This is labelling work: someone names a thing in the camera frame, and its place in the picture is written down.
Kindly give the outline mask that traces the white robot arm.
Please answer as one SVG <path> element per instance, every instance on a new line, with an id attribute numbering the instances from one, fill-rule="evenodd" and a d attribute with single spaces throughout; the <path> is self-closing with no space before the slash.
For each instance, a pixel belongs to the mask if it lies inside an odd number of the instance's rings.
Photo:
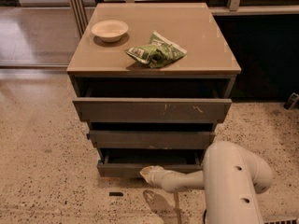
<path id="1" fill-rule="evenodd" d="M 148 166 L 140 174 L 153 187 L 170 193 L 202 189 L 208 224 L 263 224 L 257 196 L 273 182 L 267 161 L 229 141 L 208 147 L 201 171 L 183 174 Z"/>

